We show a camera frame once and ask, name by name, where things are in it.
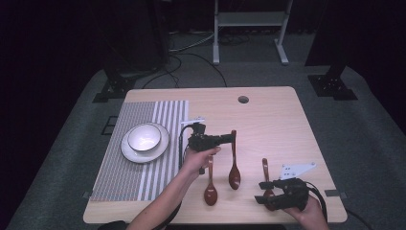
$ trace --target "table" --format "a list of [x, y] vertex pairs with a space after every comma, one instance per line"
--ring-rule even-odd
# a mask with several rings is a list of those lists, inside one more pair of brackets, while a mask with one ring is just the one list
[[214, 2], [214, 42], [213, 42], [213, 64], [220, 63], [218, 52], [218, 28], [219, 27], [241, 27], [241, 26], [280, 26], [279, 37], [274, 39], [275, 46], [281, 59], [282, 65], [288, 65], [286, 53], [282, 46], [287, 22], [289, 21], [290, 10], [293, 0], [288, 0], [285, 11], [258, 11], [258, 12], [221, 12], [218, 11], [218, 0]]
[[[246, 97], [248, 103], [238, 101]], [[237, 165], [241, 185], [231, 189], [228, 174], [232, 167], [231, 145], [221, 145], [214, 157], [214, 185], [218, 191], [215, 206], [208, 206], [203, 193], [208, 174], [200, 175], [188, 190], [179, 213], [172, 223], [290, 223], [296, 222], [283, 211], [268, 212], [254, 196], [263, 191], [261, 159], [267, 158], [271, 180], [278, 179], [282, 164], [306, 164], [317, 167], [300, 178], [313, 183], [326, 200], [328, 221], [343, 222], [347, 214], [339, 196], [326, 196], [336, 190], [326, 162], [295, 90], [291, 87], [236, 87], [131, 90], [124, 103], [169, 100], [189, 101], [189, 117], [204, 117], [206, 134], [220, 135], [237, 131]], [[126, 222], [142, 211], [150, 201], [89, 201], [83, 219], [87, 223]]]

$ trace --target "metal rack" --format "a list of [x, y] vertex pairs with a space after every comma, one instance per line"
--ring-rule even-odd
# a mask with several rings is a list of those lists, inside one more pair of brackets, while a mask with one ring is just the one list
[[283, 65], [288, 65], [289, 61], [282, 47], [284, 33], [289, 20], [290, 10], [293, 0], [288, 0], [285, 11], [267, 12], [219, 12], [218, 0], [214, 6], [214, 43], [213, 43], [213, 64], [220, 63], [218, 52], [218, 28], [238, 27], [238, 26], [281, 26], [278, 38], [274, 39], [278, 54]]

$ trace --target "wooden ladle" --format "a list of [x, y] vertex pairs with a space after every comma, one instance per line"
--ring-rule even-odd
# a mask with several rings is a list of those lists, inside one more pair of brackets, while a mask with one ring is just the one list
[[209, 185], [204, 192], [204, 200], [209, 206], [217, 202], [217, 190], [213, 184], [213, 156], [209, 156]]
[[233, 130], [231, 134], [234, 135], [235, 140], [232, 143], [232, 150], [233, 150], [233, 166], [230, 170], [229, 174], [229, 183], [232, 189], [237, 190], [239, 187], [239, 184], [241, 182], [241, 175], [239, 174], [239, 170], [237, 168], [237, 161], [236, 161], [236, 137], [237, 137], [237, 132]]
[[[265, 174], [265, 181], [269, 182], [269, 172], [268, 172], [268, 160], [266, 158], [262, 158], [262, 167], [263, 173]], [[274, 192], [272, 190], [266, 190], [263, 196], [270, 197], [274, 196]], [[275, 211], [275, 207], [271, 204], [265, 204], [265, 207], [270, 211]]]

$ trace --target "white plate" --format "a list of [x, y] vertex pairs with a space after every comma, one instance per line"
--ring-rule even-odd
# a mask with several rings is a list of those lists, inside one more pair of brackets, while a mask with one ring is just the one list
[[128, 144], [139, 151], [151, 150], [161, 140], [161, 132], [158, 127], [150, 124], [141, 124], [132, 128], [128, 135]]
[[146, 124], [158, 127], [159, 131], [161, 132], [161, 141], [153, 149], [143, 150], [143, 151], [134, 150], [128, 144], [128, 135], [137, 126], [132, 128], [128, 133], [125, 134], [125, 136], [122, 139], [122, 153], [123, 153], [123, 156], [125, 158], [127, 158], [129, 161], [132, 161], [132, 162], [135, 162], [135, 163], [146, 163], [146, 162], [155, 160], [162, 153], [164, 153], [164, 151], [168, 147], [169, 133], [168, 133], [167, 129], [164, 128], [163, 126], [161, 126], [159, 124], [155, 124], [155, 123], [146, 123]]

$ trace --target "spoon handle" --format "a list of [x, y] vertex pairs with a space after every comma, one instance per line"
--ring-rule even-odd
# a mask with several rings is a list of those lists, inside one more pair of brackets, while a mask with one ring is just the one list
[[266, 158], [262, 158], [262, 166], [263, 166], [263, 173], [265, 174], [265, 181], [269, 181], [269, 172], [268, 172], [268, 160]]
[[213, 156], [209, 156], [209, 181], [213, 182]]
[[231, 149], [233, 151], [233, 163], [236, 163], [236, 140], [237, 140], [237, 131], [232, 130], [231, 134], [234, 136], [234, 142], [231, 144]]

